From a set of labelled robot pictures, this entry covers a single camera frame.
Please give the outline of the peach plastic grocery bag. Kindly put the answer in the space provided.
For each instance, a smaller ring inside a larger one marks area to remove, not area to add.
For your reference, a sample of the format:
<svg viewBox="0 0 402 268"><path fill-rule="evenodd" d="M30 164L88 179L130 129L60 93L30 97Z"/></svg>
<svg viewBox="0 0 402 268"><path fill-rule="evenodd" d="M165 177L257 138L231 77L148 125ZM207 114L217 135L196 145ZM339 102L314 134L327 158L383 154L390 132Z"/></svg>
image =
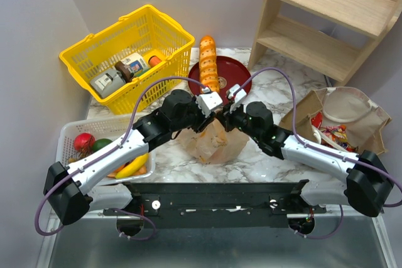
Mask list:
<svg viewBox="0 0 402 268"><path fill-rule="evenodd" d="M221 164L236 159L248 140L249 137L238 129L226 132L217 119L201 133L185 129L178 137L182 148L202 164Z"/></svg>

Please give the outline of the burlap tote bag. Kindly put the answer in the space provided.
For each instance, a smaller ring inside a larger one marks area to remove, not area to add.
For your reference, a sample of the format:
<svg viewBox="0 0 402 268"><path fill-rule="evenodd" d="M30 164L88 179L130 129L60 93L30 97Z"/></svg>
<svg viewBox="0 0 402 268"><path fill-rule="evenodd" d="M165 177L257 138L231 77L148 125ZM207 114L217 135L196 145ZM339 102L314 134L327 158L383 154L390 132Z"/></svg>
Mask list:
<svg viewBox="0 0 402 268"><path fill-rule="evenodd" d="M323 142L311 119L323 114L321 127L346 125L349 143L377 155L386 152L381 131L391 122L389 114L366 94L353 87L322 88L310 91L280 122L280 127L292 130L313 142Z"/></svg>

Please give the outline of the orange Fox's candy bag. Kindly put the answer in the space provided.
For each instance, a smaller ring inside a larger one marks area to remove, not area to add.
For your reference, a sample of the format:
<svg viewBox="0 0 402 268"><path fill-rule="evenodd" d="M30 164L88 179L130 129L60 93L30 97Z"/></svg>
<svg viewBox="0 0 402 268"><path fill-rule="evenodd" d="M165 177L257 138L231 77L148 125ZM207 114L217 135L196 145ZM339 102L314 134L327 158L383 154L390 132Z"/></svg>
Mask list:
<svg viewBox="0 0 402 268"><path fill-rule="evenodd" d="M359 148L352 146L349 143L346 133L346 125L341 124L339 126L325 126L320 127L319 131L323 134L322 144L328 145L334 149L356 153Z"/></svg>

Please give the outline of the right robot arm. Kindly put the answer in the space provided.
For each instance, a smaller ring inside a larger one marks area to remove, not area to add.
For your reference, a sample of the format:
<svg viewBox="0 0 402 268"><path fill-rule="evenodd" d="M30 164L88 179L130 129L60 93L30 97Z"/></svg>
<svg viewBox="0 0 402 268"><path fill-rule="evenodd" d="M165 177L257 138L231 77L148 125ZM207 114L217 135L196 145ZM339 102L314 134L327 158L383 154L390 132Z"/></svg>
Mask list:
<svg viewBox="0 0 402 268"><path fill-rule="evenodd" d="M302 163L336 179L333 185L305 184L300 196L306 204L349 205L367 217L376 217L394 187L376 153L336 151L302 139L274 124L272 112L262 102L234 110L227 104L217 118L227 132L245 133L266 155Z"/></svg>

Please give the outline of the red Konfeti candy bag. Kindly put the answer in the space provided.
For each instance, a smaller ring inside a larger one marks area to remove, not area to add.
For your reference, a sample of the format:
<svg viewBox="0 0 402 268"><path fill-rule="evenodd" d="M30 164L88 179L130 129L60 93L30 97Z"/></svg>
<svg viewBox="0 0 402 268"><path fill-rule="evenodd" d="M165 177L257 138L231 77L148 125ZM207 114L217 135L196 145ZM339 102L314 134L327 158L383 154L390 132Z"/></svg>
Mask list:
<svg viewBox="0 0 402 268"><path fill-rule="evenodd" d="M311 119L312 127L316 128L318 130L321 128L322 122L323 122L323 114L321 112L318 112L316 114L316 116L312 117L312 119Z"/></svg>

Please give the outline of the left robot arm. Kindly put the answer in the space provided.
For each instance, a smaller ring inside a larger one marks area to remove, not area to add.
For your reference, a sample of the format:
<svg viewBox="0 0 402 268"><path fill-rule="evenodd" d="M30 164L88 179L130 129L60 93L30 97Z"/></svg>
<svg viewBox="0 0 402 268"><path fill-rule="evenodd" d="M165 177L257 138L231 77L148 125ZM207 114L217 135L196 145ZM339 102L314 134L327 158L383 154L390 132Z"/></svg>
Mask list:
<svg viewBox="0 0 402 268"><path fill-rule="evenodd" d="M94 199L89 195L109 173L171 140L174 132L191 128L200 132L222 107L217 92L191 96L176 89L162 106L130 122L128 131L101 150L68 166L53 163L46 175L43 193L63 225L81 219Z"/></svg>

